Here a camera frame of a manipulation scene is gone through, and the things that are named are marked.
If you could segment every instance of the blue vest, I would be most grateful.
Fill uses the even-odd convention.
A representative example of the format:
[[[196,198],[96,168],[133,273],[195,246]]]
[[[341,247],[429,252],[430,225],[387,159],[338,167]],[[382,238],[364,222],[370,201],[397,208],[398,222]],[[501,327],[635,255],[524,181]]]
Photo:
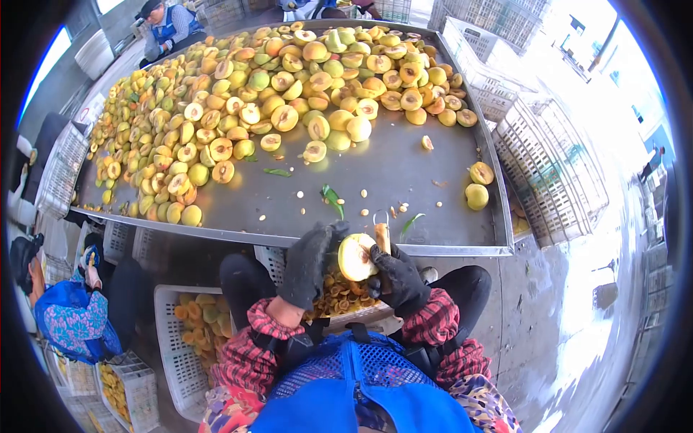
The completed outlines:
[[[168,41],[176,33],[175,27],[173,26],[173,20],[171,19],[171,13],[173,12],[173,8],[183,8],[186,11],[188,11],[190,13],[190,15],[192,16],[192,21],[190,21],[190,26],[188,28],[188,36],[192,35],[193,33],[197,32],[199,30],[204,30],[204,27],[202,26],[202,24],[200,24],[199,21],[195,19],[196,14],[192,10],[189,10],[188,8],[186,8],[183,5],[173,5],[173,6],[168,8],[168,12],[166,13],[166,25],[162,28],[152,27],[152,33],[154,34],[154,39],[157,40],[157,43],[159,45]]]
[[[272,389],[252,425],[257,432],[354,433],[355,404],[373,402],[398,433],[480,433],[464,408],[399,354],[403,347],[378,333],[370,344],[351,331],[328,336]]]
[[[46,338],[51,346],[62,352],[65,357],[70,360],[86,362],[87,364],[96,364],[99,361],[110,359],[114,353],[114,348],[106,347],[103,337],[98,339],[85,340],[85,344],[91,352],[91,355],[85,357],[82,354],[73,352],[58,343],[53,341],[49,332],[48,326],[44,320],[46,309],[52,305],[68,307],[68,308],[86,308],[89,305],[89,294],[84,289],[81,283],[75,281],[60,281],[54,286],[46,289],[46,292],[36,301],[34,306],[34,318],[36,318],[36,326]]]

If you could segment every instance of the gloved hand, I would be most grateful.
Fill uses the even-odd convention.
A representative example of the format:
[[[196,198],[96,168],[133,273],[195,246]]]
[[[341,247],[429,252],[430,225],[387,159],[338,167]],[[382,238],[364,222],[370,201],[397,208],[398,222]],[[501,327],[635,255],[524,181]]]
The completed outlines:
[[[94,290],[101,290],[103,283],[101,283],[101,278],[98,276],[98,272],[94,266],[87,267],[85,272],[85,283]]]
[[[393,307],[397,317],[407,317],[426,305],[431,288],[423,284],[414,261],[407,254],[395,244],[391,244],[390,249],[392,255],[380,250],[378,245],[371,247],[371,260],[380,272],[368,279],[368,291],[371,298],[380,299]],[[381,278],[390,280],[392,293],[382,293]]]
[[[84,254],[80,257],[80,266],[86,271],[89,266],[98,266],[100,261],[98,249],[95,245],[90,245],[85,248]]]
[[[349,223],[338,221],[315,228],[296,242],[287,253],[284,284],[277,294],[288,303],[313,311],[313,300],[322,294],[322,271],[325,254],[349,230]]]

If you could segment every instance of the worker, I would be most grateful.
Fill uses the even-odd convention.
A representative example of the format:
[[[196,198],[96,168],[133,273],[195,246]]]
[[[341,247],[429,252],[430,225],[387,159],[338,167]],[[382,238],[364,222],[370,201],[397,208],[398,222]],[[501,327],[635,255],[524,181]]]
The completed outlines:
[[[521,432],[490,382],[490,359],[468,338],[491,287],[481,267],[456,269],[426,285],[396,245],[392,254],[374,245],[379,276],[369,279],[369,294],[403,319],[399,342],[362,324],[320,341],[313,332],[319,320],[301,322],[322,294],[326,253],[348,230],[338,222],[304,235],[288,250],[278,288],[254,259],[234,255],[222,262],[222,291],[233,315],[242,314],[234,304],[250,302],[251,293],[271,297],[233,317],[236,325],[249,325],[218,348],[199,432]],[[388,294],[381,277],[391,284]]]
[[[638,179],[640,179],[641,182],[645,182],[647,178],[652,174],[654,170],[659,167],[659,165],[662,163],[662,155],[664,155],[664,148],[657,148],[657,146],[654,146],[654,151],[655,154],[650,159],[650,161],[647,163],[647,165],[642,169],[642,173],[638,175]]]
[[[195,13],[183,5],[164,6],[161,0],[147,0],[139,16],[151,27],[145,32],[145,58],[140,68],[207,37]]]
[[[73,276],[47,286],[37,257],[42,243],[43,235],[20,237],[10,247],[12,276],[28,296],[38,330],[70,360],[119,359],[130,347],[135,319],[152,287],[149,276],[130,257],[115,267],[106,263],[103,239],[90,233]]]
[[[372,1],[354,0],[352,4],[358,6],[359,11],[366,11],[374,19],[380,19]],[[344,11],[337,7],[336,0],[277,0],[276,8],[263,12],[253,24],[264,26],[277,22],[304,21],[307,19],[346,19]]]

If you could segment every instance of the metal tray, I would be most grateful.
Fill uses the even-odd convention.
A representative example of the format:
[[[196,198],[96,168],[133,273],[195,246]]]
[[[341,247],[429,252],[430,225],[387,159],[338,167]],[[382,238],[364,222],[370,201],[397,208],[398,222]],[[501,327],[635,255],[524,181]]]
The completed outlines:
[[[304,28],[322,32],[328,27],[373,25],[388,25],[404,33],[422,35],[427,44],[438,48],[439,62],[459,71],[441,35],[424,28],[350,19],[305,21]],[[465,84],[462,88],[468,92]],[[408,211],[397,219],[390,216],[389,225],[392,240],[411,255],[512,255],[513,236],[505,185],[498,180],[489,185],[489,205],[482,211],[472,211],[466,205],[464,189],[471,183],[467,168],[478,160],[477,148],[482,161],[493,168],[497,177],[501,170],[477,101],[469,92],[465,101],[480,116],[480,121],[471,128],[446,127],[431,116],[426,124],[416,126],[407,122],[402,112],[391,112],[381,106],[368,141],[341,154],[328,150],[325,160],[309,166],[297,158],[310,141],[301,122],[294,130],[281,134],[282,146],[276,152],[260,149],[260,136],[255,136],[257,162],[234,160],[236,174],[231,182],[222,185],[210,180],[199,189],[195,204],[202,209],[203,227],[151,222],[76,207],[73,210],[191,236],[289,247],[316,221],[330,222],[338,218],[319,194],[322,185],[329,184],[345,200],[344,219],[351,223],[353,231],[372,233],[375,212],[384,217],[390,206],[397,209],[400,202],[407,202]],[[423,135],[431,138],[435,146],[432,152],[421,147]],[[283,154],[285,159],[275,161],[274,154]],[[290,167],[294,171],[289,178],[265,174],[262,170],[289,170]],[[83,172],[80,204],[100,204],[104,189],[94,185],[96,165],[86,161]],[[433,180],[447,185],[436,186]],[[367,198],[361,197],[362,189],[368,191]],[[297,198],[298,191],[304,192],[303,198]],[[118,213],[119,204],[134,200],[136,195],[136,190],[122,179],[114,192],[116,202],[111,205],[114,213]],[[442,202],[443,206],[437,208],[436,202]],[[301,208],[305,208],[305,215],[300,214]],[[362,209],[369,209],[367,217],[361,216]],[[417,213],[426,216],[419,218],[401,237],[404,224]],[[260,215],[266,215],[266,219],[260,221]]]

